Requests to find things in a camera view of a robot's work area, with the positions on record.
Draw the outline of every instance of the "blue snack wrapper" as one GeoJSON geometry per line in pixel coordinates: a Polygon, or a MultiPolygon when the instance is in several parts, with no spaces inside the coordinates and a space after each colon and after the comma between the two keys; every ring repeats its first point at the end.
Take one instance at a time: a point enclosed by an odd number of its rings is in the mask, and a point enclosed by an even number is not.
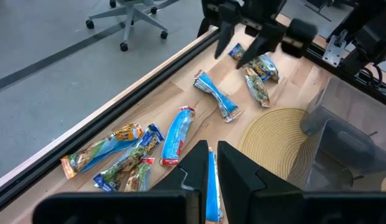
{"type": "Polygon", "coordinates": [[[222,219],[223,213],[220,209],[220,190],[216,155],[213,153],[212,149],[209,148],[206,221],[211,223],[221,223],[222,219]]]}
{"type": "Polygon", "coordinates": [[[228,123],[240,115],[238,106],[215,87],[210,77],[204,71],[200,70],[195,76],[194,86],[206,93],[212,94],[216,98],[225,122],[228,123]]]}
{"type": "Polygon", "coordinates": [[[160,164],[175,166],[179,163],[180,151],[186,141],[187,132],[194,121],[195,111],[188,106],[179,108],[179,113],[173,120],[168,130],[167,138],[163,144],[160,164]]]}
{"type": "Polygon", "coordinates": [[[159,128],[150,124],[142,138],[131,146],[114,165],[93,178],[96,186],[106,192],[118,191],[122,180],[139,163],[140,159],[163,140],[164,136],[159,128]]]}
{"type": "Polygon", "coordinates": [[[87,148],[61,158],[60,161],[67,179],[92,168],[111,153],[133,145],[142,136],[142,133],[142,129],[138,124],[127,124],[87,148]]]}
{"type": "MultiPolygon", "coordinates": [[[[245,53],[245,49],[238,43],[234,48],[229,52],[229,55],[236,60],[240,60],[242,55],[245,53]]],[[[271,78],[272,80],[278,82],[280,77],[278,76],[278,70],[272,61],[272,59],[267,55],[263,54],[254,59],[252,59],[247,66],[252,68],[260,79],[264,82],[271,78]]]]}

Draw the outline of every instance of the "clear plastic bin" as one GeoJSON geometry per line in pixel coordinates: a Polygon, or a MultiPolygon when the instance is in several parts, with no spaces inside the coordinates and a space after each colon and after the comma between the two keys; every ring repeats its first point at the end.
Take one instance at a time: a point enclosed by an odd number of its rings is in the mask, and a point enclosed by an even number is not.
{"type": "Polygon", "coordinates": [[[386,177],[386,106],[331,78],[307,112],[301,128],[309,138],[300,153],[309,150],[313,162],[306,178],[292,183],[305,190],[380,190],[386,177]]]}
{"type": "Polygon", "coordinates": [[[307,107],[308,116],[300,126],[311,135],[329,119],[341,120],[368,135],[386,151],[386,106],[338,78],[330,78],[326,87],[307,107]]]}
{"type": "Polygon", "coordinates": [[[299,151],[307,152],[314,152],[314,159],[306,178],[303,182],[292,181],[307,191],[380,191],[386,177],[386,152],[341,120],[328,120],[321,130],[309,136],[299,151]]]}

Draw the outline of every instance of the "wooden table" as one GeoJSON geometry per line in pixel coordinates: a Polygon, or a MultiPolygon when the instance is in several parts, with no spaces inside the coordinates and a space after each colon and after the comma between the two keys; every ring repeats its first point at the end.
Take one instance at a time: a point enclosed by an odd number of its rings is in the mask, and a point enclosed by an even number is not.
{"type": "MultiPolygon", "coordinates": [[[[283,24],[290,22],[290,19],[283,15],[279,15],[277,20],[283,24]]],[[[153,76],[156,71],[167,66],[167,64],[171,63],[172,60],[175,60],[179,55],[199,44],[205,37],[211,35],[212,32],[214,32],[214,30],[194,40],[179,53],[107,102],[74,128],[67,131],[63,136],[56,139],[12,172],[5,175],[0,179],[0,185],[45,155],[45,153],[48,153],[69,135],[95,118],[100,112],[106,110],[124,95],[133,91],[137,86],[153,76]]],[[[139,123],[142,127],[146,127],[150,123],[155,123],[166,133],[175,115],[178,113],[178,108],[185,105],[195,109],[196,119],[188,133],[188,139],[182,150],[182,157],[186,155],[200,139],[206,139],[209,146],[213,149],[217,148],[219,140],[226,140],[229,144],[237,146],[240,135],[247,125],[255,117],[268,110],[261,108],[253,97],[251,97],[246,87],[242,71],[234,69],[236,62],[227,55],[236,43],[240,42],[242,45],[248,46],[252,40],[252,37],[244,34],[243,26],[237,26],[235,36],[219,60],[215,60],[213,57],[216,48],[216,43],[214,43],[141,99],[138,104],[134,105],[117,120],[109,124],[107,128],[102,130],[83,147],[105,137],[112,130],[116,130],[124,124],[131,122],[139,123]],[[239,106],[242,114],[237,120],[231,123],[225,123],[216,100],[211,95],[207,95],[193,86],[193,77],[200,69],[206,71],[213,79],[215,85],[239,106]]],[[[321,46],[326,45],[322,37],[317,37],[315,42],[321,46]]],[[[277,49],[275,53],[271,54],[271,57],[279,70],[281,78],[279,84],[272,81],[265,83],[272,108],[294,107],[305,109],[310,100],[319,92],[331,76],[330,73],[314,65],[309,60],[305,58],[293,58],[284,54],[280,49],[277,49]]],[[[161,151],[162,144],[152,151],[151,156],[158,159],[160,158],[161,151]]],[[[65,178],[61,166],[58,166],[2,210],[0,212],[0,223],[30,223],[32,211],[37,203],[55,193],[100,191],[93,186],[94,182],[92,178],[98,172],[109,168],[122,153],[123,152],[112,154],[92,169],[78,174],[70,180],[65,178]]],[[[170,167],[162,167],[156,162],[152,168],[150,184],[155,185],[165,177],[171,169],[170,167]]]]}

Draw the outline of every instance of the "granola bar wrapper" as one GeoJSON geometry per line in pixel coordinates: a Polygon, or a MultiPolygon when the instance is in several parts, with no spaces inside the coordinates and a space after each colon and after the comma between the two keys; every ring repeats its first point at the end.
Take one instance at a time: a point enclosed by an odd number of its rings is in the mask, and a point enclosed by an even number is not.
{"type": "Polygon", "coordinates": [[[154,158],[141,158],[139,164],[132,170],[126,182],[126,192],[142,192],[149,189],[151,165],[154,158]]]}
{"type": "Polygon", "coordinates": [[[204,71],[200,70],[195,76],[194,86],[206,93],[212,94],[216,98],[225,122],[228,123],[240,115],[241,112],[238,106],[215,87],[210,77],[204,71]]]}
{"type": "Polygon", "coordinates": [[[121,129],[111,133],[106,138],[93,143],[86,149],[74,154],[67,155],[60,159],[67,179],[84,172],[111,153],[127,149],[142,136],[142,129],[138,124],[127,124],[121,129]]]}
{"type": "Polygon", "coordinates": [[[262,107],[269,108],[269,94],[267,93],[267,89],[263,81],[249,66],[245,65],[242,69],[244,70],[245,81],[247,82],[251,95],[262,105],[262,107]]]}
{"type": "Polygon", "coordinates": [[[220,188],[216,155],[209,148],[208,186],[206,193],[206,223],[222,223],[223,213],[220,208],[220,188]]]}
{"type": "MultiPolygon", "coordinates": [[[[238,43],[229,52],[229,55],[235,60],[240,60],[244,53],[245,49],[241,46],[240,43],[238,43]]],[[[278,76],[278,70],[272,59],[267,54],[263,54],[252,59],[247,65],[251,67],[263,81],[271,78],[273,81],[278,83],[280,79],[278,76]]]]}
{"type": "Polygon", "coordinates": [[[163,140],[164,136],[159,128],[155,124],[150,124],[143,136],[115,164],[93,178],[96,186],[106,192],[118,191],[122,180],[131,173],[140,159],[163,140]]]}
{"type": "Polygon", "coordinates": [[[179,155],[186,141],[190,125],[194,121],[195,110],[189,106],[179,108],[179,113],[169,127],[167,138],[163,144],[160,164],[175,166],[179,163],[179,155]]]}

